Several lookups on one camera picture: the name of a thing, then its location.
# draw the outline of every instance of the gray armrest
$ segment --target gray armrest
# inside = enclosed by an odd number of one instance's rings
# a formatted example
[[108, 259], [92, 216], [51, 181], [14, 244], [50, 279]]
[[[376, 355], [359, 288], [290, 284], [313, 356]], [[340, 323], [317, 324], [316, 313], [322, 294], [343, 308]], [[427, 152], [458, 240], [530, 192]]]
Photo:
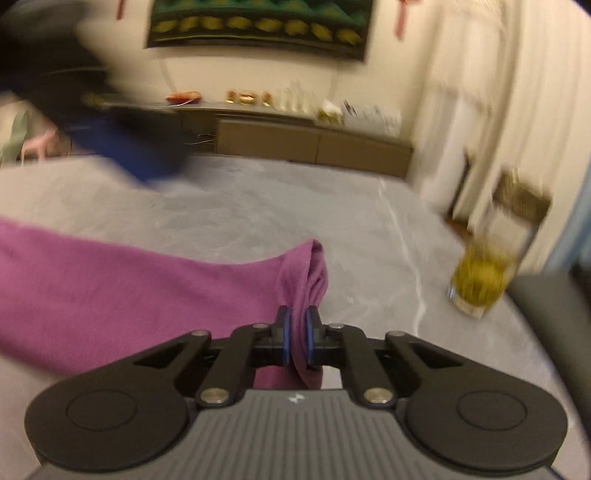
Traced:
[[567, 273], [518, 277], [508, 294], [554, 362], [591, 441], [591, 307]]

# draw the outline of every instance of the silver bolt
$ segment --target silver bolt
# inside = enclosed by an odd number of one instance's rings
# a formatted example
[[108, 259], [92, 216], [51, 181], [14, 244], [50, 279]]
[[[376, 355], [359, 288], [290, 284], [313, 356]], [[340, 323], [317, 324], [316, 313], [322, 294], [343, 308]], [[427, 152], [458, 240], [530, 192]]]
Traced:
[[230, 398], [230, 393], [224, 388], [206, 388], [201, 392], [199, 398], [201, 398], [201, 400], [203, 400], [205, 403], [220, 404], [224, 403], [228, 400], [228, 398]]
[[365, 400], [370, 403], [388, 403], [394, 398], [394, 394], [386, 388], [368, 388], [363, 394]]

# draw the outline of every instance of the hanging red decoration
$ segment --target hanging red decoration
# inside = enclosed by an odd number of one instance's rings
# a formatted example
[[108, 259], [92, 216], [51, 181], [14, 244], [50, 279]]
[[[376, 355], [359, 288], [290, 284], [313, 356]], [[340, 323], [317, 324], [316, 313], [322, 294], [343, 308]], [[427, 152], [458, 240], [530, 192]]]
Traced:
[[398, 23], [396, 24], [396, 38], [400, 41], [404, 40], [406, 32], [406, 22], [408, 17], [408, 4], [414, 4], [421, 0], [400, 0], [400, 12], [398, 13]]
[[123, 18], [124, 13], [125, 13], [125, 0], [119, 0], [119, 6], [117, 7], [117, 20], [121, 20]]

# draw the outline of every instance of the bottle lid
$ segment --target bottle lid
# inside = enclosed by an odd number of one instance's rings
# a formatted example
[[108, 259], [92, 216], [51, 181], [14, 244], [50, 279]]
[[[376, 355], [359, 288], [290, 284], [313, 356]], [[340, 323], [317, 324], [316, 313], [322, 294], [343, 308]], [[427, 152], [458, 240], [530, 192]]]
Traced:
[[492, 200], [515, 216], [540, 225], [550, 210], [552, 197], [541, 189], [519, 179], [515, 170], [504, 170]]

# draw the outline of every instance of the pink cloth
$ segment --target pink cloth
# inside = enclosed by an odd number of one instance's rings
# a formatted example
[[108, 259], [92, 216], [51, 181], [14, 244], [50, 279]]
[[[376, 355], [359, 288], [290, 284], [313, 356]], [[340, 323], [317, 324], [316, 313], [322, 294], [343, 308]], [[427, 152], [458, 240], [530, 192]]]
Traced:
[[0, 351], [59, 374], [110, 363], [195, 329], [214, 338], [292, 312], [295, 369], [257, 372], [258, 388], [319, 388], [306, 369], [303, 315], [327, 288], [310, 240], [251, 264], [216, 265], [74, 239], [0, 219]]

